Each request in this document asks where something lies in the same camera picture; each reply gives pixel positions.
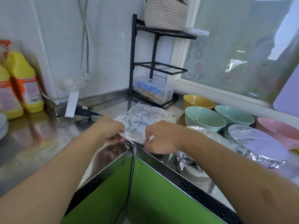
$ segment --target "foil-covered bowl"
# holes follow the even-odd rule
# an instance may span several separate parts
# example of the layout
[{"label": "foil-covered bowl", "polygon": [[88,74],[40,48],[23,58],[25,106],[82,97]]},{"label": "foil-covered bowl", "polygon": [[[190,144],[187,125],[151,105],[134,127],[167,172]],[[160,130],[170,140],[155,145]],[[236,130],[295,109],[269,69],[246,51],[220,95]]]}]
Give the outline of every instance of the foil-covered bowl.
[{"label": "foil-covered bowl", "polygon": [[[231,150],[234,150],[233,146],[229,143],[228,140],[226,140],[224,137],[222,137],[221,135],[217,134],[214,131],[211,131],[209,129],[206,129],[206,128],[203,128],[200,126],[187,126],[187,128],[201,132],[204,135],[206,135],[207,137],[213,139],[214,141],[230,148]],[[181,170],[183,170],[183,168],[185,166],[190,166],[190,167],[195,168],[195,170],[197,170],[199,172],[203,172],[202,168],[194,161],[194,159],[192,159],[186,153],[184,153],[182,151],[178,151],[176,153],[176,157],[178,159],[178,164],[179,164],[179,167]]]},{"label": "foil-covered bowl", "polygon": [[284,164],[289,155],[280,142],[252,127],[231,125],[225,138],[243,156],[272,168]]}]

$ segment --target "forearm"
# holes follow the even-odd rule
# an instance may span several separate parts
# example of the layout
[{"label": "forearm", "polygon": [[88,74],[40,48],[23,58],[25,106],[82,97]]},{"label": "forearm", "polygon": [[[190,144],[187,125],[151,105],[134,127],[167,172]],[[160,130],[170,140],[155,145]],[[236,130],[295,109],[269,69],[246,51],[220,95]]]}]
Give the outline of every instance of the forearm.
[{"label": "forearm", "polygon": [[292,223],[298,219],[299,188],[260,164],[188,129],[182,150],[226,196],[245,223]]},{"label": "forearm", "polygon": [[92,156],[105,139],[92,127],[0,200],[1,223],[60,223]]}]

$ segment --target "frosted glass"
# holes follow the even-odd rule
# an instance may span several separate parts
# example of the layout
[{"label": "frosted glass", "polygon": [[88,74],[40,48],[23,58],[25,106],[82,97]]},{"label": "frosted glass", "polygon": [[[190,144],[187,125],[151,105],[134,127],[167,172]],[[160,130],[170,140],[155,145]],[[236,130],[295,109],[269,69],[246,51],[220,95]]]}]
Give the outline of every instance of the frosted glass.
[{"label": "frosted glass", "polygon": [[201,0],[182,79],[272,103],[299,56],[299,0]]}]

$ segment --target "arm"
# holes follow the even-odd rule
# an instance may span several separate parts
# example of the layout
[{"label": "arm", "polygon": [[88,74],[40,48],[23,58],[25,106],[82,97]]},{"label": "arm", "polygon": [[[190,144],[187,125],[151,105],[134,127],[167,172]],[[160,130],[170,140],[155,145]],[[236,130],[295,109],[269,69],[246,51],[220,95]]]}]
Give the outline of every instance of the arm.
[{"label": "arm", "polygon": [[192,157],[245,223],[297,223],[299,187],[200,132],[161,121],[145,131],[145,149]]},{"label": "arm", "polygon": [[0,223],[60,223],[93,155],[121,130],[102,117],[0,199]]}]

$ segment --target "black metal shelf rack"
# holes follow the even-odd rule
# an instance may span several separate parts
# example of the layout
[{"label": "black metal shelf rack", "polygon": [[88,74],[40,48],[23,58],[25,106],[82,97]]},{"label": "black metal shelf rack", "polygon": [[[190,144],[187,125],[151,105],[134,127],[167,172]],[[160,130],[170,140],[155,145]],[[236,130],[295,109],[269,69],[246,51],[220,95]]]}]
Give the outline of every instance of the black metal shelf rack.
[{"label": "black metal shelf rack", "polygon": [[[135,43],[136,43],[136,36],[137,31],[147,31],[149,33],[155,34],[155,41],[154,41],[154,48],[152,51],[152,61],[151,62],[134,62],[134,56],[135,56]],[[133,22],[132,22],[132,44],[131,44],[131,63],[130,63],[130,82],[129,82],[129,95],[141,100],[143,102],[146,102],[148,104],[157,106],[157,107],[166,107],[169,103],[176,101],[178,99],[177,94],[173,94],[173,97],[171,101],[168,101],[164,104],[156,104],[153,101],[150,101],[146,96],[133,91],[133,71],[135,69],[135,66],[141,66],[146,67],[150,69],[150,78],[152,79],[154,71],[159,71],[166,73],[168,75],[176,75],[180,73],[187,72],[187,69],[183,69],[180,67],[171,66],[168,64],[163,64],[155,61],[156,58],[156,52],[157,52],[157,44],[158,40],[161,36],[169,36],[169,37],[180,37],[180,38],[187,38],[187,39],[196,39],[196,36],[190,35],[184,31],[177,31],[177,30],[166,30],[166,29],[159,29],[159,28],[150,28],[146,27],[143,20],[137,19],[137,14],[133,14]],[[175,69],[175,72],[172,71],[166,71],[169,69]]]}]

